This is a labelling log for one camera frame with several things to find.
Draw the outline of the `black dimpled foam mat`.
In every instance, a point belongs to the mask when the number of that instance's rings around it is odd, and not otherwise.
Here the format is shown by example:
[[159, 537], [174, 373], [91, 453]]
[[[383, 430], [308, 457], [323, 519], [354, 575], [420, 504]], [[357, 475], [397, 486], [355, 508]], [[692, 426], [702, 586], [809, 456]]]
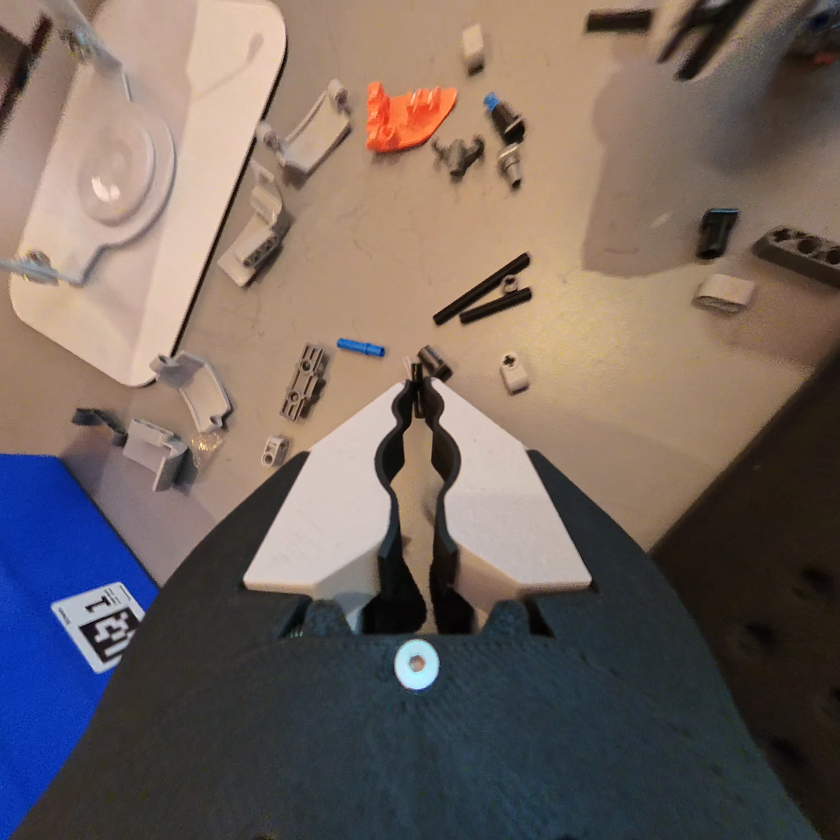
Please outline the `black dimpled foam mat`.
[[839, 832], [839, 358], [656, 544], [770, 767]]

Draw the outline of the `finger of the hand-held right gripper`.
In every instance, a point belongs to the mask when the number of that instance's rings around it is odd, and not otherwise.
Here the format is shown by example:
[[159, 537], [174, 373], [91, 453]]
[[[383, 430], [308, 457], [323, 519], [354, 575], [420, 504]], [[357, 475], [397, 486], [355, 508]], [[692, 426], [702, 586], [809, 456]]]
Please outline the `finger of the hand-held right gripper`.
[[704, 67], [696, 53], [704, 43], [707, 25], [697, 24], [695, 17], [706, 14], [706, 1], [662, 1], [653, 14], [647, 34], [651, 56], [658, 65]]
[[753, 55], [795, 34], [812, 2], [697, 2], [678, 35], [700, 30], [702, 37], [678, 68], [679, 81], [695, 81], [720, 67], [749, 62]]

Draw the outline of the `black tube connector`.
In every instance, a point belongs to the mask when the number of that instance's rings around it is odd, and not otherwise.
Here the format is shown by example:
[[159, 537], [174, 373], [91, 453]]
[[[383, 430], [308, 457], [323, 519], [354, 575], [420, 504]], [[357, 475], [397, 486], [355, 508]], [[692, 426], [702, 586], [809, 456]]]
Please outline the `black tube connector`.
[[706, 210], [698, 232], [696, 257], [699, 260], [711, 261], [724, 256], [739, 216], [740, 210], [734, 207], [711, 207]]

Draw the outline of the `dark grey brick piece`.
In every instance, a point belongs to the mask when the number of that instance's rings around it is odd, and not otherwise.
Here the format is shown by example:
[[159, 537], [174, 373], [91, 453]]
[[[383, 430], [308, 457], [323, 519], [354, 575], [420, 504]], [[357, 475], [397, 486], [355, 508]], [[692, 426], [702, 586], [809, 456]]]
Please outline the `dark grey brick piece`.
[[296, 423], [309, 414], [323, 388], [328, 362], [323, 347], [312, 343], [304, 346], [281, 404], [282, 417]]

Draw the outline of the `grey curved panel piece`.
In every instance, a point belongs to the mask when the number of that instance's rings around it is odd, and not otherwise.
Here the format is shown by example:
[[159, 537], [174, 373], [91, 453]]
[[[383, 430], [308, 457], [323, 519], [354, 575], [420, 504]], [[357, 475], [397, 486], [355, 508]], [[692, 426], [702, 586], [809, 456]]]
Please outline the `grey curved panel piece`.
[[210, 434], [224, 427], [234, 407], [212, 365], [192, 353], [180, 351], [175, 356], [155, 356], [150, 369], [157, 382], [181, 395], [199, 434]]
[[308, 176], [351, 130], [349, 93], [333, 78], [293, 131], [282, 137], [262, 121], [255, 128], [255, 139], [275, 154], [283, 169]]

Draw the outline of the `grey hook piece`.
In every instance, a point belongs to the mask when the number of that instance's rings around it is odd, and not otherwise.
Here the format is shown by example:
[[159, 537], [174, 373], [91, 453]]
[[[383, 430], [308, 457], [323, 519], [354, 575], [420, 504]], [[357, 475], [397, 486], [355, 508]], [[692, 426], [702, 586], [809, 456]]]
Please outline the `grey hook piece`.
[[470, 166], [484, 157], [486, 148], [484, 138], [478, 134], [470, 143], [453, 140], [444, 144], [439, 139], [432, 139], [431, 145], [438, 162], [454, 182], [461, 181]]

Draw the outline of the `white book stand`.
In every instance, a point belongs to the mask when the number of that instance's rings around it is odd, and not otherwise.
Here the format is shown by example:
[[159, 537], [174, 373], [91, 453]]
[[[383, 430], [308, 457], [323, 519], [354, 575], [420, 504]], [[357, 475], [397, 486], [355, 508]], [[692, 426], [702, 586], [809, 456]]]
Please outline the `white book stand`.
[[280, 76], [275, 2], [2, 2], [77, 59], [2, 273], [17, 318], [129, 387], [175, 348]]

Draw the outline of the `orange pin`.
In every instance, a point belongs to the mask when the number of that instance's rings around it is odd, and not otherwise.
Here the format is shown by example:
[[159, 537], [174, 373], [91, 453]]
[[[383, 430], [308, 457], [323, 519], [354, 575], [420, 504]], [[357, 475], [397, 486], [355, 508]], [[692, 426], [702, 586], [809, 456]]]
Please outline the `orange pin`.
[[454, 87], [420, 88], [402, 96], [389, 96], [381, 82], [367, 87], [365, 147], [385, 154], [425, 143], [454, 109]]

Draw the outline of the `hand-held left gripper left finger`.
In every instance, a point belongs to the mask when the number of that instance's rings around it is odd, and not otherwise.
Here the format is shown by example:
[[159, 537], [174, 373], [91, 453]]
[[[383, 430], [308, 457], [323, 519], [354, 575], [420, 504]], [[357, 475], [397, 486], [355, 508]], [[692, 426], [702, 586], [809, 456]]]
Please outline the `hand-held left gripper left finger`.
[[392, 481], [412, 385], [393, 385], [312, 446], [248, 567], [253, 592], [338, 603], [349, 618], [421, 618]]

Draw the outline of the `black connector with blue pin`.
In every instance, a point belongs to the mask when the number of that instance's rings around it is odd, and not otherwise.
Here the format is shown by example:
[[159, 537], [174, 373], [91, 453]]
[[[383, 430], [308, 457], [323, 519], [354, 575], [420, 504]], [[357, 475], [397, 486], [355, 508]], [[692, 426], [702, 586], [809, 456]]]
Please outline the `black connector with blue pin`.
[[505, 145], [519, 144], [523, 141], [526, 123], [516, 109], [507, 101], [500, 99], [493, 91], [486, 94], [483, 104]]

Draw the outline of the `blue plastic storage bin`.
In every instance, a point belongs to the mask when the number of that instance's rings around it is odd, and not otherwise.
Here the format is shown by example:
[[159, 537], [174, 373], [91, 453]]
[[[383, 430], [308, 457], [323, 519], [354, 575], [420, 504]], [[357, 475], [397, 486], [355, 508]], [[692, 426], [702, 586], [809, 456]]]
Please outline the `blue plastic storage bin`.
[[76, 747], [159, 592], [53, 456], [1, 457], [1, 831]]

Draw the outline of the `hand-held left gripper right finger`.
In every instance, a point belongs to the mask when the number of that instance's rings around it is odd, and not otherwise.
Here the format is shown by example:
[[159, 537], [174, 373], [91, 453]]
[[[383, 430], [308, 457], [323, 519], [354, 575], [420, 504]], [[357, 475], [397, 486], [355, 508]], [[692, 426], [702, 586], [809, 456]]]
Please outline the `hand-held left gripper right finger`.
[[534, 453], [440, 380], [423, 385], [434, 509], [429, 588], [437, 618], [490, 614], [502, 601], [592, 583]]

